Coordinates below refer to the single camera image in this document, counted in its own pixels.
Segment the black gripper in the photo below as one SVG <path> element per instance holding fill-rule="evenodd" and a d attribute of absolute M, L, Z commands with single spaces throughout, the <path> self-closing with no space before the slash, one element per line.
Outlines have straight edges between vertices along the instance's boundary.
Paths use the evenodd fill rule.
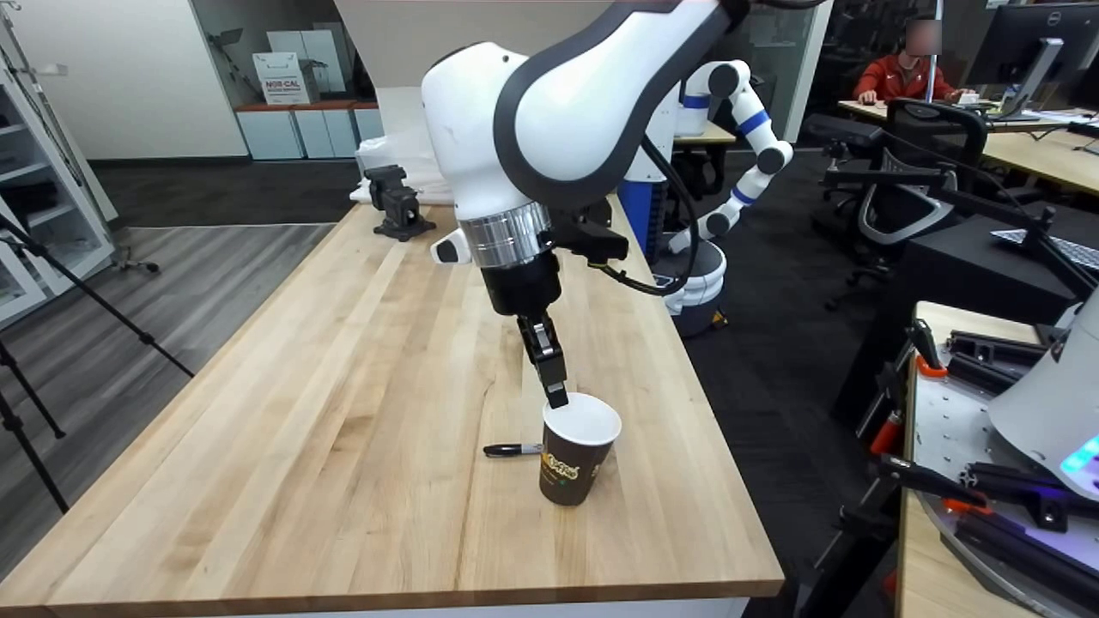
<path fill-rule="evenodd" d="M 520 266 L 483 266 L 487 300 L 500 315 L 523 315 L 520 333 L 552 410 L 567 405 L 567 359 L 552 319 L 543 315 L 559 300 L 559 261 L 552 250 Z"/>

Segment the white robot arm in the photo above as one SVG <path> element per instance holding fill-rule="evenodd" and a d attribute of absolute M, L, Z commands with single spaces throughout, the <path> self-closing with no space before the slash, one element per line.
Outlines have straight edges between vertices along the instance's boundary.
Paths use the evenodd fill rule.
<path fill-rule="evenodd" d="M 491 304 L 520 319 L 524 358 L 552 410 L 567 405 L 567 359 L 549 319 L 558 248 L 605 264 L 629 241 L 585 223 L 629 170 L 656 106 L 688 79 L 751 0 L 610 0 L 571 39 L 520 56 L 475 41 L 424 75 L 424 114 L 457 234 L 440 261 L 475 261 Z"/>

